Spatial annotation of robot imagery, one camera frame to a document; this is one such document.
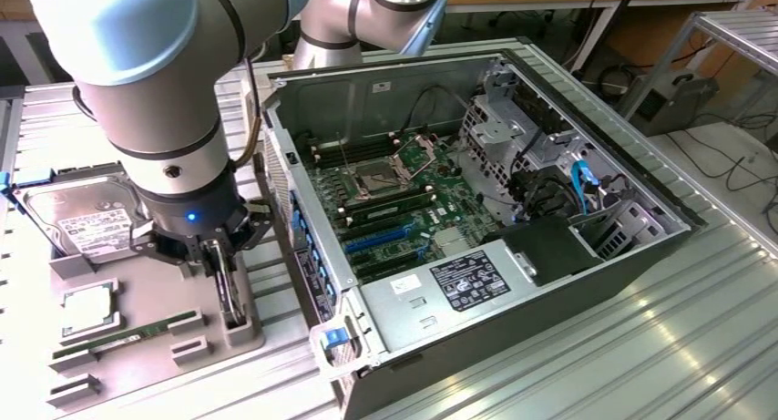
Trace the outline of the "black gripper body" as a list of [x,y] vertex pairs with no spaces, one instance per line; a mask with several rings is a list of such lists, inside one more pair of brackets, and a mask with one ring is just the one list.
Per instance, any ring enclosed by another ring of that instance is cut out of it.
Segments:
[[200,241],[217,240],[216,232],[244,206],[232,170],[224,170],[204,187],[186,193],[161,195],[138,189],[138,196],[153,221],[152,230]]

